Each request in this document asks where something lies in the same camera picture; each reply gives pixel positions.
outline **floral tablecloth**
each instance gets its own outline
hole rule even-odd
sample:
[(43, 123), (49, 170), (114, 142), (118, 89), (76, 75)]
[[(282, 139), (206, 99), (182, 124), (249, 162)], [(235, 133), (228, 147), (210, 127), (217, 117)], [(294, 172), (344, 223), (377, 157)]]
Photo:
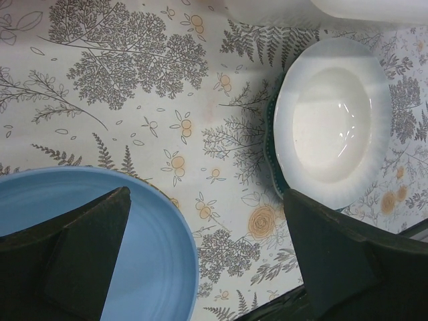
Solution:
[(156, 185), (197, 243), (194, 320), (233, 320), (302, 283), (263, 110), (320, 39), (367, 45), (393, 98), (385, 163), (344, 213), (393, 233), (428, 217), (428, 29), (253, 27), (221, 2), (0, 0), (0, 175), (92, 165)]

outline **plate rim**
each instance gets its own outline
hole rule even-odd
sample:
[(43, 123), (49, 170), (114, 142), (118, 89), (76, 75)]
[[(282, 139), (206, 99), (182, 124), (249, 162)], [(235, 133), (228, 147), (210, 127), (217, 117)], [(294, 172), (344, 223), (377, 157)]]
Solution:
[(183, 227), (185, 228), (185, 231), (187, 235), (189, 236), (190, 243), (192, 246), (193, 251), (193, 257), (195, 259), (195, 289), (193, 290), (193, 298), (192, 303), (190, 305), (189, 309), (189, 315), (187, 316), (187, 321), (189, 321), (193, 315), (193, 312), (195, 310), (195, 304), (197, 299), (197, 291), (199, 286), (199, 256), (197, 253), (197, 247), (196, 242), (193, 237), (192, 231), (190, 230), (189, 224), (186, 222), (186, 219), (184, 218), (184, 215), (181, 213), (181, 211), (175, 206), (175, 204), (171, 201), (171, 199), (167, 196), (166, 193), (162, 192), (158, 187), (154, 186), (152, 183), (147, 182), (144, 179), (132, 177), (126, 173), (120, 172), (120, 171), (113, 171), (110, 169), (100, 169), (96, 167), (87, 167), (87, 166), (62, 166), (62, 167), (42, 167), (38, 169), (28, 169), (26, 171), (18, 172), (18, 173), (11, 173), (8, 175), (1, 175), (0, 176), (0, 185), (7, 183), (8, 181), (12, 181), (13, 179), (19, 179), (19, 178), (25, 178), (28, 176), (34, 176), (34, 175), (42, 175), (44, 173), (55, 173), (55, 172), (91, 172), (91, 173), (100, 173), (107, 176), (113, 176), (118, 177), (120, 179), (124, 179), (125, 181), (130, 181), (132, 183), (137, 184), (139, 187), (142, 187), (143, 189), (148, 189), (149, 191), (152, 191), (155, 193), (155, 195), (158, 195), (161, 199), (167, 203), (171, 210), (175, 212), (177, 217), (180, 219), (181, 223), (183, 224)]
[[(327, 64), (322, 64), (318, 60), (316, 69), (310, 68), (311, 64), (315, 66), (315, 62), (307, 58), (311, 58), (314, 51), (318, 55), (316, 57), (318, 59), (326, 59)], [(348, 60), (345, 60), (345, 66), (348, 66), (345, 69), (362, 78), (361, 83), (373, 102), (370, 121), (372, 124), (376, 124), (370, 126), (370, 137), (377, 136), (380, 139), (373, 140), (369, 138), (366, 148), (366, 155), (369, 155), (369, 157), (363, 157), (358, 166), (350, 172), (349, 177), (328, 185), (311, 177), (304, 170), (296, 155), (293, 140), (284, 139), (284, 137), (292, 136), (294, 106), (301, 90), (298, 84), (309, 79), (316, 71), (327, 67), (343, 67), (344, 62), (332, 60), (331, 54), (346, 58), (348, 56), (368, 58), (364, 60), (364, 64), (369, 66), (373, 72), (363, 73), (360, 71), (360, 62), (359, 64), (354, 64), (349, 63)], [(372, 82), (369, 83), (367, 80), (375, 80), (374, 84), (376, 86), (371, 86)], [(390, 142), (391, 119), (391, 95), (387, 77), (377, 57), (365, 45), (348, 38), (329, 38), (311, 45), (303, 51), (287, 71), (276, 102), (274, 136), (280, 137), (280, 139), (275, 139), (275, 148), (285, 180), (291, 188), (307, 195), (310, 194), (311, 198), (331, 208), (341, 208), (353, 203), (370, 185), (371, 177), (379, 172)], [(324, 192), (327, 187), (330, 189), (329, 192)]]

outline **white plate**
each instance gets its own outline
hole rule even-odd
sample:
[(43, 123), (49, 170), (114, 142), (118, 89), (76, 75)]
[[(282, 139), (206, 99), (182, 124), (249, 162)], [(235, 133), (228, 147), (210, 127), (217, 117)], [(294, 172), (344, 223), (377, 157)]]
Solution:
[(391, 118), (387, 78), (365, 46), (345, 38), (312, 45), (276, 103), (275, 150), (287, 184), (332, 209), (350, 205), (383, 163)]

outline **blue plate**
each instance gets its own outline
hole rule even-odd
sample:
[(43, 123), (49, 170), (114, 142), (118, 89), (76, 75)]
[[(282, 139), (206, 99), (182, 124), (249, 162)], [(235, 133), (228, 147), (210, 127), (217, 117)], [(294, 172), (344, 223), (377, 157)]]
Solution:
[(132, 206), (101, 320), (190, 320), (198, 286), (195, 242), (179, 210), (148, 183), (92, 167), (1, 177), (0, 235), (61, 215), (121, 186), (131, 190)]

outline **black object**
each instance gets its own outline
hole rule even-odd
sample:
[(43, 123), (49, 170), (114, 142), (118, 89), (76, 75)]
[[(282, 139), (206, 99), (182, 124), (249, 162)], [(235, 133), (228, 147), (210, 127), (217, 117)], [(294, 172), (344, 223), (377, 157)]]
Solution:
[(287, 190), (284, 210), (304, 285), (239, 321), (426, 320), (428, 244)]
[(130, 203), (121, 187), (0, 237), (0, 320), (99, 320)]

